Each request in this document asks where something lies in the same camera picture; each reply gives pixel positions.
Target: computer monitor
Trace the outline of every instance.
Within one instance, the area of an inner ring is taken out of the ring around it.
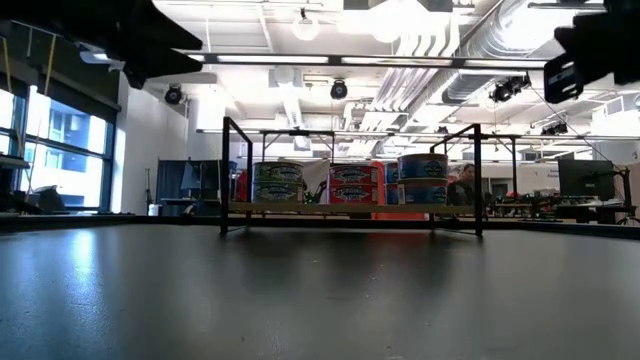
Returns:
[[[189,190],[192,197],[203,199],[218,198],[218,162],[208,161],[187,161],[182,174],[181,190]]]
[[[606,160],[558,160],[562,196],[597,196],[606,201],[616,195],[613,163]]]

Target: window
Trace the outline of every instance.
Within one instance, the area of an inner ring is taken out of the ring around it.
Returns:
[[[15,101],[13,94],[0,90],[0,127],[9,129],[13,126]]]
[[[27,134],[98,154],[105,152],[107,122],[31,89]]]
[[[27,142],[25,160],[32,166],[31,189],[57,185],[65,206],[98,207],[103,160]],[[29,174],[23,171],[21,190],[29,188]]]
[[[7,135],[0,135],[0,153],[9,153],[9,137]]]
[[[56,186],[67,207],[109,207],[109,194],[102,190],[110,187],[110,174],[103,172],[111,169],[107,139],[113,136],[113,124],[39,94],[32,86],[24,131],[24,159],[32,168],[22,172],[22,191]]]

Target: can label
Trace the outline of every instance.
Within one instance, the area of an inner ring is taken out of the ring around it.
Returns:
[[[445,185],[420,186],[416,184],[399,184],[398,201],[400,204],[446,204],[447,188]]]
[[[442,177],[444,168],[439,161],[432,160],[425,164],[424,173],[427,174],[428,177]]]
[[[421,158],[400,158],[399,169],[400,179],[446,179],[447,161],[421,159]]]
[[[387,184],[395,184],[398,182],[398,164],[387,164],[384,167],[384,177]]]
[[[378,169],[373,166],[340,166],[329,169],[329,180],[334,184],[378,183]]]
[[[378,202],[377,187],[373,185],[344,185],[329,190],[329,203],[371,204]]]
[[[391,184],[384,189],[387,205],[398,205],[398,185]]]
[[[302,167],[288,163],[257,163],[255,181],[302,182]]]
[[[302,202],[302,187],[296,184],[256,184],[256,202]]]

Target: tuna can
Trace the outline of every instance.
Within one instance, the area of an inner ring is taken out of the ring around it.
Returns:
[[[398,182],[398,163],[388,163],[384,166],[384,183],[395,184]]]
[[[387,205],[398,205],[398,184],[385,185],[384,196]]]
[[[369,165],[338,165],[329,168],[329,186],[377,184],[378,168]]]
[[[398,158],[399,179],[446,179],[448,158],[443,154],[412,154]]]
[[[377,204],[378,186],[334,185],[329,188],[328,196],[329,204]]]
[[[445,205],[447,180],[416,179],[398,181],[398,202],[404,204]]]
[[[265,161],[253,165],[253,181],[302,184],[302,165],[287,161]]]
[[[254,203],[302,203],[302,184],[256,182],[253,184]]]

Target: wooden shelf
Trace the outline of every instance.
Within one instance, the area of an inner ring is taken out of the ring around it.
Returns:
[[[473,206],[443,205],[308,205],[308,204],[251,204],[232,202],[232,211],[294,211],[304,213],[434,213],[434,214],[473,214]]]

